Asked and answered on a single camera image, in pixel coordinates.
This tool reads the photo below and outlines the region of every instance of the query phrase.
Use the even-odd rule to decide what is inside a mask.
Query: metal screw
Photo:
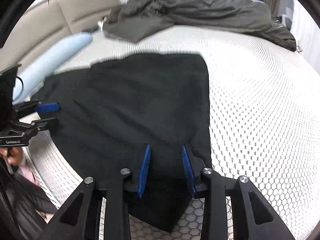
[[[90,184],[90,183],[92,183],[93,182],[93,177],[86,177],[85,179],[84,179],[84,183],[85,184]]]
[[[129,174],[131,171],[128,169],[128,168],[124,168],[124,169],[122,169],[121,171],[120,171],[120,173],[122,174],[122,175],[127,175],[127,174]]]
[[[213,170],[210,169],[210,168],[204,168],[204,169],[203,169],[203,173],[205,173],[205,174],[211,174],[211,173],[213,173]]]
[[[246,176],[240,176],[239,180],[242,182],[242,183],[247,183],[249,181],[248,177]]]

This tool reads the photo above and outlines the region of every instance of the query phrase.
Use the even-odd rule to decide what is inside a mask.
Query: dark gray blanket
[[[289,30],[258,0],[128,0],[111,10],[103,29],[109,37],[138,42],[174,25],[251,34],[296,50]]]

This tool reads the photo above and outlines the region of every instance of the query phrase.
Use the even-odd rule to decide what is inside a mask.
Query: upholstered headboard
[[[0,72],[23,69],[60,39],[92,28],[119,0],[46,0],[28,9],[0,49]]]

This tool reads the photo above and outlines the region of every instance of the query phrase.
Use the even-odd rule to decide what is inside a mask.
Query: bed
[[[320,77],[298,52],[259,37],[189,26],[172,27],[136,44],[106,38],[102,32],[92,36],[92,43],[55,74],[138,52],[200,53],[209,72],[214,170],[235,179],[248,176],[293,236],[307,238],[320,219]],[[37,113],[23,121],[34,119],[39,119]],[[48,131],[34,137],[24,152],[58,207],[84,179]],[[192,201],[170,234],[130,217],[132,239],[199,240],[203,202]],[[228,238],[233,239],[229,199],[226,205]],[[103,229],[103,212],[100,225]]]

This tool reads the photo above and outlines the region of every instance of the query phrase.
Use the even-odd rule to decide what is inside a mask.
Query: light blue pillow
[[[90,33],[77,33],[63,38],[38,57],[31,65],[18,76],[13,89],[13,104],[21,103],[47,76],[57,67],[70,59],[74,54],[92,41]]]

